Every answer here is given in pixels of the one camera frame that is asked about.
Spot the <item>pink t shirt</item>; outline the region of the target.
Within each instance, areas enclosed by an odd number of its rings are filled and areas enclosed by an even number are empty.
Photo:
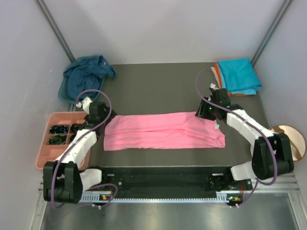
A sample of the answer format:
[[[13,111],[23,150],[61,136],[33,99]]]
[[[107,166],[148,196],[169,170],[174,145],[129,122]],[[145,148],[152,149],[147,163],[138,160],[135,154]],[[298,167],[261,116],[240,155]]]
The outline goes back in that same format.
[[[224,148],[225,135],[216,121],[195,112],[117,115],[106,126],[104,150]]]

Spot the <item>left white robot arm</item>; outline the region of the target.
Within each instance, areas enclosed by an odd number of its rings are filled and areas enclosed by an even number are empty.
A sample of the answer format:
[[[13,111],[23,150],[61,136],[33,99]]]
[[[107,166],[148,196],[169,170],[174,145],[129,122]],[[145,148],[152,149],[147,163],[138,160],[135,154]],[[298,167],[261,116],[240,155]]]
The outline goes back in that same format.
[[[43,196],[52,204],[77,204],[83,192],[92,186],[98,190],[107,188],[109,179],[98,168],[79,168],[87,152],[97,142],[101,126],[107,125],[117,113],[104,102],[92,102],[85,98],[79,105],[86,112],[75,138],[54,161],[43,167]]]

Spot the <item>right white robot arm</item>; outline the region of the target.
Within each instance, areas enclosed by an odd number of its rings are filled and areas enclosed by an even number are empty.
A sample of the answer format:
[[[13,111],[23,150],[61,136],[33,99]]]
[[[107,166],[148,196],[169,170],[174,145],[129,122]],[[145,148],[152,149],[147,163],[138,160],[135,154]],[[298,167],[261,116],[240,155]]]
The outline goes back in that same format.
[[[264,181],[294,170],[289,137],[268,130],[251,118],[238,104],[232,104],[225,88],[210,85],[211,95],[203,97],[196,117],[221,120],[241,134],[251,146],[252,160],[225,170],[224,184],[234,190],[243,180]]]

